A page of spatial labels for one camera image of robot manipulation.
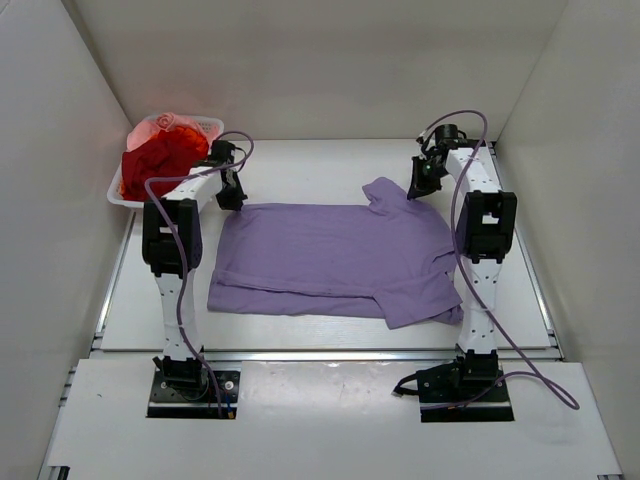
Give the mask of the purple t shirt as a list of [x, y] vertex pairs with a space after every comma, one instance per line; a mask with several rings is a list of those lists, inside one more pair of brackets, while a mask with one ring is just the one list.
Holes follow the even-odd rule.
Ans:
[[389, 329], [464, 313], [451, 233], [392, 180], [365, 205], [264, 203], [225, 220], [207, 307], [215, 312], [377, 318]]

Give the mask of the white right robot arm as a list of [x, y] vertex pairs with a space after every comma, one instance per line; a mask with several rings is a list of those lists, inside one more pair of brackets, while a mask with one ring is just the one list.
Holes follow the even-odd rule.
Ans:
[[441, 190], [441, 179], [450, 176], [455, 180], [452, 199], [462, 200], [461, 207], [451, 208], [450, 221], [458, 271], [468, 288], [459, 354], [451, 363], [424, 371], [418, 381], [426, 403], [450, 407], [493, 387], [500, 376], [490, 315], [502, 264], [513, 244], [517, 198], [503, 191], [483, 163], [472, 158], [474, 146], [456, 125], [440, 125], [420, 136], [418, 143], [407, 198]]

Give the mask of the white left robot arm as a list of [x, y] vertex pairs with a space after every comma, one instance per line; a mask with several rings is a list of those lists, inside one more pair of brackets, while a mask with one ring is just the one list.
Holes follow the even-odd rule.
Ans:
[[238, 178], [247, 152], [215, 140], [208, 156], [185, 175], [145, 181], [142, 257], [159, 290], [165, 345], [154, 363], [162, 381], [188, 402], [221, 401], [220, 386], [204, 358], [194, 306], [194, 277], [203, 256], [200, 212], [212, 199], [239, 210], [247, 199]]

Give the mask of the orange t shirt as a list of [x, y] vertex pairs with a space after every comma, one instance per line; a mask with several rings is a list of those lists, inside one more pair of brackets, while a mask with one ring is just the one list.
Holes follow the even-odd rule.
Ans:
[[204, 158], [207, 156], [209, 149], [207, 139], [188, 128], [178, 127], [172, 131], [161, 131], [157, 136], [154, 136], [153, 138], [156, 137], [171, 139], [181, 145], [192, 146], [201, 151], [204, 154]]

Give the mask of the pink t shirt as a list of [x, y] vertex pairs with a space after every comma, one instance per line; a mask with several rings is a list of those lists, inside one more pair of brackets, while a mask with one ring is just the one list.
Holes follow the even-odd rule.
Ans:
[[224, 132], [224, 123], [217, 118], [197, 115], [181, 115], [173, 112], [150, 115], [141, 120], [126, 139], [126, 148], [133, 151], [161, 131], [172, 131], [178, 127], [188, 128], [205, 137], [211, 144]]

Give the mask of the dark red t shirt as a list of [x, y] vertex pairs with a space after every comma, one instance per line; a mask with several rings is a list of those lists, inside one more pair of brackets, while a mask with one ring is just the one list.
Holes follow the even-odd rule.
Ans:
[[122, 154], [121, 195], [124, 200], [145, 202], [149, 198], [145, 190], [145, 182], [149, 178], [186, 176], [192, 166], [203, 158], [204, 154], [197, 148], [171, 139], [153, 138]]

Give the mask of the aluminium table edge rail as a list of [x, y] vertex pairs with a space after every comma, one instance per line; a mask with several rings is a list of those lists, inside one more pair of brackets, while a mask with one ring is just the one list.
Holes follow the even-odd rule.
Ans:
[[421, 362], [448, 361], [458, 355], [454, 350], [265, 350], [207, 351], [214, 362]]

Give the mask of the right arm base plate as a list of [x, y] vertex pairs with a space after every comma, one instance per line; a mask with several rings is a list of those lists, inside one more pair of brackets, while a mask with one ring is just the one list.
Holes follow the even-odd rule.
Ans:
[[511, 422], [512, 404], [498, 355], [469, 351], [402, 378], [392, 394], [415, 396], [423, 423]]

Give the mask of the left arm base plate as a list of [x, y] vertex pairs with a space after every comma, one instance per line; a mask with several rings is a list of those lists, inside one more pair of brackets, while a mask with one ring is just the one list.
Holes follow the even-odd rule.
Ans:
[[214, 371], [221, 398], [210, 384], [207, 373], [204, 383], [195, 388], [178, 386], [157, 369], [154, 372], [146, 416], [154, 419], [234, 420], [237, 417], [240, 393], [240, 370]]

